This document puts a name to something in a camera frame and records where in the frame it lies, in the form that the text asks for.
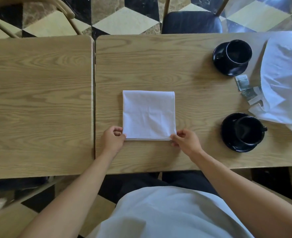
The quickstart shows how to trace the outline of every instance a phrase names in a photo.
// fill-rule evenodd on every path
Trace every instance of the chair backrest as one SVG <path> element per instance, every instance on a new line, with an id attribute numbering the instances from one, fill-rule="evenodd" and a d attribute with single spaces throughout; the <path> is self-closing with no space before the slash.
<path id="1" fill-rule="evenodd" d="M 24 2 L 45 2 L 45 3 L 52 4 L 66 16 L 66 18 L 68 19 L 69 23 L 72 25 L 75 32 L 78 35 L 82 35 L 82 33 L 79 31 L 79 29 L 76 27 L 76 25 L 72 21 L 72 19 L 75 17 L 75 14 L 61 0 L 0 0 L 0 7 L 18 4 L 18 3 L 24 3 Z M 11 31 L 9 31 L 6 27 L 2 26 L 1 24 L 0 24 L 0 29 L 12 38 L 19 38 L 17 35 L 13 34 Z"/>
<path id="2" fill-rule="evenodd" d="M 226 4 L 228 3 L 229 0 L 223 0 L 222 5 L 220 6 L 219 10 L 215 13 L 215 15 L 220 16 L 221 13 L 223 12 Z M 165 16 L 169 12 L 169 6 L 170 6 L 170 0 L 165 0 L 165 6 L 164 6 L 164 15 L 163 15 L 163 21 L 165 19 Z"/>

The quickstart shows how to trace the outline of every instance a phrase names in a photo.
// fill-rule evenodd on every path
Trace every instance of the black cushion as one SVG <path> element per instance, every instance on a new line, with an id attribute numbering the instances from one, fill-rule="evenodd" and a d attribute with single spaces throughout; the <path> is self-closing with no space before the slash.
<path id="1" fill-rule="evenodd" d="M 170 12 L 163 21 L 162 34 L 222 33 L 218 16 L 206 11 Z"/>

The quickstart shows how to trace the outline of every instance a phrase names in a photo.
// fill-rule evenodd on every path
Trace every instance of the wood grain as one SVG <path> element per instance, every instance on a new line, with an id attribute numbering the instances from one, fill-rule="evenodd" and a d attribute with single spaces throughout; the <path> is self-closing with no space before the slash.
<path id="1" fill-rule="evenodd" d="M 253 151 L 237 153 L 220 137 L 220 124 L 234 112 L 247 112 L 248 103 L 234 78 L 219 73 L 212 52 L 223 42 L 247 41 L 253 50 L 245 74 L 259 84 L 266 41 L 292 32 L 100 36 L 96 42 L 96 152 L 100 136 L 110 125 L 122 125 L 123 90 L 174 91 L 176 127 L 194 130 L 203 148 L 230 168 L 292 166 L 292 132 L 263 122 L 265 138 Z M 197 169 L 169 141 L 125 141 L 108 173 Z"/>
<path id="2" fill-rule="evenodd" d="M 0 178 L 79 174 L 91 163 L 93 40 L 0 40 Z"/>

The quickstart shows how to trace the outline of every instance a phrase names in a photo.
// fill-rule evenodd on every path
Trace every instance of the folded napkin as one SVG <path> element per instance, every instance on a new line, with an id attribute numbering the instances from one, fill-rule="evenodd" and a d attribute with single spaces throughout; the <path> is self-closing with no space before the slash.
<path id="1" fill-rule="evenodd" d="M 123 91 L 127 140 L 170 140 L 176 133 L 175 92 Z"/>

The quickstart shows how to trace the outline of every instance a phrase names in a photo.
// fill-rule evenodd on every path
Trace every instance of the geometric patterned floor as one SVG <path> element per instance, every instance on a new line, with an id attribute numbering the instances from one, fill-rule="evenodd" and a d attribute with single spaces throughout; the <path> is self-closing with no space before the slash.
<path id="1" fill-rule="evenodd" d="M 80 31 L 94 40 L 100 35 L 160 34 L 165 0 L 62 1 L 75 12 L 75 24 Z M 188 10 L 215 13 L 222 1 L 171 0 L 170 12 Z M 224 33 L 292 31 L 292 0 L 230 0 L 220 19 Z M 33 2 L 0 8 L 0 22 L 22 38 L 76 34 L 65 16 L 50 4 Z M 0 31 L 1 38 L 8 36 Z M 292 167 L 253 168 L 236 172 L 292 201 Z M 22 216 L 32 219 L 73 179 L 74 176 L 27 200 L 21 205 L 21 212 L 25 214 Z M 14 199 L 19 195 L 18 191 L 11 191 L 1 193 L 0 197 Z M 101 219 L 106 218 L 104 216 L 109 215 L 114 204 L 102 197 L 98 198 L 98 202 L 101 203 L 96 203 L 92 212 L 95 217 L 98 213 Z M 86 222 L 89 228 L 96 225 L 89 220 Z"/>

